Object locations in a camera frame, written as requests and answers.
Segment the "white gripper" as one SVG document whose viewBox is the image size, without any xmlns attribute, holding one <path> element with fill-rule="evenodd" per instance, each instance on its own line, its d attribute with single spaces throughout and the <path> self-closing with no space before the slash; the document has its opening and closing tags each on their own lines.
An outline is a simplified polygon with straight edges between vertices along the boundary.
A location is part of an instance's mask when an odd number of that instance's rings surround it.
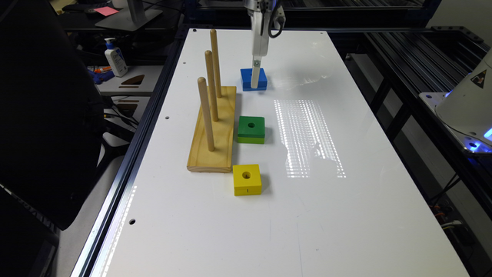
<svg viewBox="0 0 492 277">
<path fill-rule="evenodd" d="M 270 38 L 277 38 L 284 29 L 286 16 L 281 0 L 244 0 L 243 6 L 251 18 L 253 34 L 251 87 L 257 88 L 261 59 L 268 53 Z"/>
</svg>

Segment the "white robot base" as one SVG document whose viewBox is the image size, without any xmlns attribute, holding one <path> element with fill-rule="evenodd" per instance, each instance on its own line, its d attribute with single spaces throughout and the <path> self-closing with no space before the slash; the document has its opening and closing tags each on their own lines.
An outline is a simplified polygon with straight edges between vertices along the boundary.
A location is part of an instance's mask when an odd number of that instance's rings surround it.
<svg viewBox="0 0 492 277">
<path fill-rule="evenodd" d="M 421 100 L 467 153 L 491 153 L 491 53 L 450 92 L 423 92 Z"/>
</svg>

